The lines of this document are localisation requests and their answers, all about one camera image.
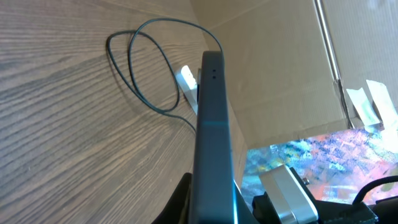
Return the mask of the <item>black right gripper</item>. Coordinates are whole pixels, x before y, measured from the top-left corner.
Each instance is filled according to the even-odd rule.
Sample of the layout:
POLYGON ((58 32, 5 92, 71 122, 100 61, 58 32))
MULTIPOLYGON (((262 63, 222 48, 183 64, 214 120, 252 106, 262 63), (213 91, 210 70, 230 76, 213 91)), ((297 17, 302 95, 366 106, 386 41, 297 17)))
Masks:
MULTIPOLYGON (((364 203, 364 197, 372 189, 396 183, 396 175, 383 177, 366 184, 355 196, 353 202, 347 204, 315 199, 304 179, 299 177, 294 168, 289 167, 289 169, 317 209, 318 221, 312 223, 397 223, 396 196, 378 200, 374 205, 364 203)), ((279 223, 266 192, 253 198, 252 209, 252 213, 259 223, 279 223)))

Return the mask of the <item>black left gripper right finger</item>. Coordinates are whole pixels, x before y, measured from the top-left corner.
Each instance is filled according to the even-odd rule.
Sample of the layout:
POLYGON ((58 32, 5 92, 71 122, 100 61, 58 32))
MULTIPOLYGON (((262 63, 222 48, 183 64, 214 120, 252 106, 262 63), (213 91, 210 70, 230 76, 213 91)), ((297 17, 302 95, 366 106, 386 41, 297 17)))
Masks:
POLYGON ((254 218, 250 209, 244 201, 240 189, 236 182, 234 182, 235 191, 235 212, 236 212, 236 223, 237 224, 259 224, 259 222, 254 218))

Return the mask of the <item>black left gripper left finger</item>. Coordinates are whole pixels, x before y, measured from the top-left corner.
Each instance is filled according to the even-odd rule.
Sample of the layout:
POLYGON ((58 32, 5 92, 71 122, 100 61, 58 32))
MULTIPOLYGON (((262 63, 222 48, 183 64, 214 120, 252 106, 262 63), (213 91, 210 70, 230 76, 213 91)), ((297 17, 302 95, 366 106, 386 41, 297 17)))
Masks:
POLYGON ((192 174, 184 173, 163 210, 152 224, 187 224, 192 174))

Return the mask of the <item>blue smartphone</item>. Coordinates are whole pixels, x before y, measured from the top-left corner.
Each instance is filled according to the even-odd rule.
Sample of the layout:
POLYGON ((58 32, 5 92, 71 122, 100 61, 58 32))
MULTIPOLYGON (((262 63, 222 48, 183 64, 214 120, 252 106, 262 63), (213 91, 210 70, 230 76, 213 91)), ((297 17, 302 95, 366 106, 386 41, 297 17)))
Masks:
POLYGON ((235 223, 236 194, 221 52, 205 51, 198 94, 189 223, 235 223))

